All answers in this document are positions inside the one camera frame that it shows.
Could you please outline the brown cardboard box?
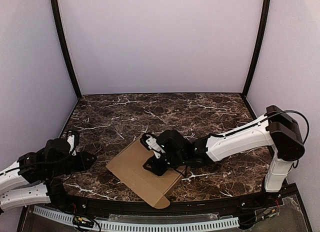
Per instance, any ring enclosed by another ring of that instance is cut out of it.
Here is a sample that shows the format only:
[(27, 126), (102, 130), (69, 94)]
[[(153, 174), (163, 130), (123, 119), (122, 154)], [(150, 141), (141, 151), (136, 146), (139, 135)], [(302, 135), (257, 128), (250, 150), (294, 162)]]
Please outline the brown cardboard box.
[(171, 204), (168, 197), (183, 179), (186, 167), (180, 166), (176, 171), (170, 168), (157, 176), (143, 168), (152, 155), (137, 138), (108, 162), (106, 168), (151, 207), (165, 209)]

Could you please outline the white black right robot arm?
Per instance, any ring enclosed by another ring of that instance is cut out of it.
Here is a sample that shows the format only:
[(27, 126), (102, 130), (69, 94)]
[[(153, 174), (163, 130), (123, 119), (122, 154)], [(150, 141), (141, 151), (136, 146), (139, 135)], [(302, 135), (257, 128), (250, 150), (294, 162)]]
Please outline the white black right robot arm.
[(222, 161), (238, 153), (260, 147), (272, 147), (274, 154), (264, 178), (263, 190), (281, 190), (293, 164), (305, 154), (307, 137), (302, 137), (298, 122), (290, 115), (304, 115), (294, 110), (268, 106), (257, 119), (220, 134), (210, 133), (190, 142), (177, 130), (165, 130), (156, 136), (144, 133), (139, 141), (153, 152), (143, 168), (156, 176), (179, 167), (201, 168)]

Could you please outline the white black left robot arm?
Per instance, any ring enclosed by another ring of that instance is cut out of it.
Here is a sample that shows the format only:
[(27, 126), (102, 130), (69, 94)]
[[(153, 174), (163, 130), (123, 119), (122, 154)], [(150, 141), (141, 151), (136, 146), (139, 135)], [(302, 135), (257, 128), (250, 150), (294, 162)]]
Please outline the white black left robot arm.
[(37, 204), (52, 204), (61, 211), (72, 209), (74, 200), (59, 178), (89, 170), (97, 156), (76, 152), (76, 143), (50, 139), (44, 148), (29, 152), (0, 172), (0, 211)]

